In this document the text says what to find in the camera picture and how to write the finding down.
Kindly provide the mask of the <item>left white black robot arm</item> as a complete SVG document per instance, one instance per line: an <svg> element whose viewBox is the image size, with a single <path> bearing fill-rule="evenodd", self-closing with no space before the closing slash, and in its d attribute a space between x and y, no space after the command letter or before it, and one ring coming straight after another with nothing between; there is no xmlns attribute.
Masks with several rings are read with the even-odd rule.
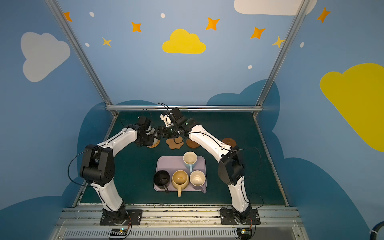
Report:
<svg viewBox="0 0 384 240"><path fill-rule="evenodd" d="M151 120L129 124L119 133L97 145L85 148L80 177L95 189L103 204L102 226L124 226L129 224L126 204L120 197L115 177L115 156L127 145L135 143L138 147L152 147L159 140L154 136Z"/></svg>

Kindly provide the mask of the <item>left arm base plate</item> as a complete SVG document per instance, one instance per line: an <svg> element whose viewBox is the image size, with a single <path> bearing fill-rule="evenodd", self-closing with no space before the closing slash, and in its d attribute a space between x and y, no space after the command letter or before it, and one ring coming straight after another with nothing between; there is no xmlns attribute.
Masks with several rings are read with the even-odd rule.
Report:
<svg viewBox="0 0 384 240"><path fill-rule="evenodd" d="M143 210L122 209L117 212L111 212L103 209L100 226L138 226L141 223Z"/></svg>

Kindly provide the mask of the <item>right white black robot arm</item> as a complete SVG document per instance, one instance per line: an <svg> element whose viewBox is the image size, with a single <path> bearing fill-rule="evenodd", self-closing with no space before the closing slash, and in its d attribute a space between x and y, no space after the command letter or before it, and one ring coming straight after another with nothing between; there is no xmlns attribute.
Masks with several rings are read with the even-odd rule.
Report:
<svg viewBox="0 0 384 240"><path fill-rule="evenodd" d="M164 127L157 127L161 137L184 136L199 144L216 159L219 178L228 185L231 194L234 218L240 224L246 222L252 205L246 195L245 166L240 149L224 144L192 118L181 117L175 120L171 114L166 113L161 114L160 118L165 123Z"/></svg>

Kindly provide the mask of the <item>dark wooden round coaster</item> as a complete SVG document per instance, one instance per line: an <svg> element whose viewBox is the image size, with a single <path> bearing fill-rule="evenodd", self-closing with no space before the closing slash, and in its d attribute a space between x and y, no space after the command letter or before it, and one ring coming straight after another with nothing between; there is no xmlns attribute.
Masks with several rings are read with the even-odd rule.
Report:
<svg viewBox="0 0 384 240"><path fill-rule="evenodd" d="M190 139L187 139L187 146L191 149L197 149L200 145Z"/></svg>

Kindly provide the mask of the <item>brown wooden round coaster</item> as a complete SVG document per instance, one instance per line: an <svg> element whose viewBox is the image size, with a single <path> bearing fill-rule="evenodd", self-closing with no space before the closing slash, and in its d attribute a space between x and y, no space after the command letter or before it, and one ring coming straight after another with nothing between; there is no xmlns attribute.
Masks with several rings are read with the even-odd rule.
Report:
<svg viewBox="0 0 384 240"><path fill-rule="evenodd" d="M226 145L229 145L231 148L234 148L237 146L237 142L232 138L224 138L222 142L225 143Z"/></svg>

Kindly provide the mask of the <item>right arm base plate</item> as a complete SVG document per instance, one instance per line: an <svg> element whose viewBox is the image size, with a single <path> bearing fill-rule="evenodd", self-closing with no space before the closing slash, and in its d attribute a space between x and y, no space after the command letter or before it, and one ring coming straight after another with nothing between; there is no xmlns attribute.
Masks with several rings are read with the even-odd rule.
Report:
<svg viewBox="0 0 384 240"><path fill-rule="evenodd" d="M221 208L220 221L222 225L260 225L261 219L258 210L251 209L249 213L241 215L232 209Z"/></svg>

